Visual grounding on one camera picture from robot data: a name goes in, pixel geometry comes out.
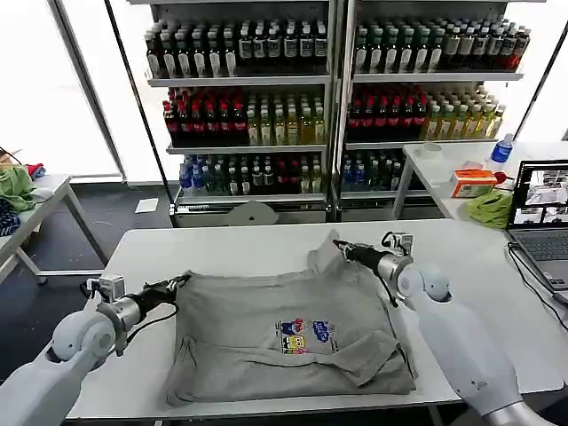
green towel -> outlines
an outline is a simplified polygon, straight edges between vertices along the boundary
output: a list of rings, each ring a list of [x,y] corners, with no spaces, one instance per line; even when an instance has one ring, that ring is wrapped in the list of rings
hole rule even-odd
[[[491,191],[465,204],[470,217],[490,228],[507,227],[513,196],[510,193]]]
[[[36,205],[29,194],[33,189],[32,178],[26,168],[0,168],[0,198],[7,200],[16,212],[32,209]]]

orange box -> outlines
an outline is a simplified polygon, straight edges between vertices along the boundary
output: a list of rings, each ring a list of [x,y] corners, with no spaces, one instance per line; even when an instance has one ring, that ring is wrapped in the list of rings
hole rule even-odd
[[[454,170],[450,182],[454,184],[452,198],[476,198],[497,185],[490,170]]]

t-shirt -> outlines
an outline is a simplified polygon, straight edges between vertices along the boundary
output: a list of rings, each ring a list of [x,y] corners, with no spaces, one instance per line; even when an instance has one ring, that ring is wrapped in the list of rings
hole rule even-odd
[[[168,403],[414,390],[398,313],[377,278],[343,258],[336,238],[310,252],[302,272],[190,272],[177,292]]]

gray floor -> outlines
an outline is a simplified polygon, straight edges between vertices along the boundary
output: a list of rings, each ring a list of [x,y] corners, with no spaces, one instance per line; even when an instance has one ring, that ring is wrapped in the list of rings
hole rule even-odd
[[[112,249],[129,229],[170,227],[168,200],[161,187],[128,188],[124,185],[75,185],[74,190],[93,223],[97,235]],[[134,214],[138,201],[158,197],[154,213]],[[92,252],[71,215],[61,204],[47,217],[40,232],[24,247],[32,259],[44,269],[100,269],[102,264]],[[28,272],[19,266],[0,284],[0,383],[18,366],[32,360],[49,342],[59,321],[71,312],[81,310],[84,297],[79,291],[81,278],[51,277],[47,285],[38,287]],[[445,421],[452,420],[463,405],[441,409]],[[551,414],[558,424],[568,422],[568,411],[561,405]],[[352,425],[352,424],[431,424],[425,408],[376,410],[338,414],[286,415],[237,420],[211,420],[206,425]],[[153,422],[66,422],[66,424],[144,424]]]

laptop keyboard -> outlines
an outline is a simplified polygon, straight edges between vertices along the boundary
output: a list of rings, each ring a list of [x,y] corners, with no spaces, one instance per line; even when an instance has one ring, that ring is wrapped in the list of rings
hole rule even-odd
[[[535,260],[568,260],[568,233],[517,234],[515,237]]]

